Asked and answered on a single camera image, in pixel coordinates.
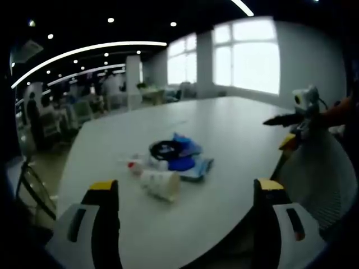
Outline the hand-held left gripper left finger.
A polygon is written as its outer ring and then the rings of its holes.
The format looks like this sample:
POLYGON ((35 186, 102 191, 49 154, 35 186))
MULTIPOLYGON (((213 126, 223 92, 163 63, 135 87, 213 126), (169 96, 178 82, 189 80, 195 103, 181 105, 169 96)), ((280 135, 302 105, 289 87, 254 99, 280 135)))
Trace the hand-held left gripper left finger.
POLYGON ((62 268, 122 268, 118 181, 90 186, 55 223, 45 246, 62 268))

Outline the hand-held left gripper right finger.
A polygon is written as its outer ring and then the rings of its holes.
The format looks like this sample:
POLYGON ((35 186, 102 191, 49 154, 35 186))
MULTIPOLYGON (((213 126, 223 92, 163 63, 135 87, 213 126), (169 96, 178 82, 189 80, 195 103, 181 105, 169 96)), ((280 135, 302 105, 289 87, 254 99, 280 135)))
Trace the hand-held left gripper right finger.
POLYGON ((253 268, 309 268, 326 246, 318 222, 276 181, 254 180, 253 212, 253 268))

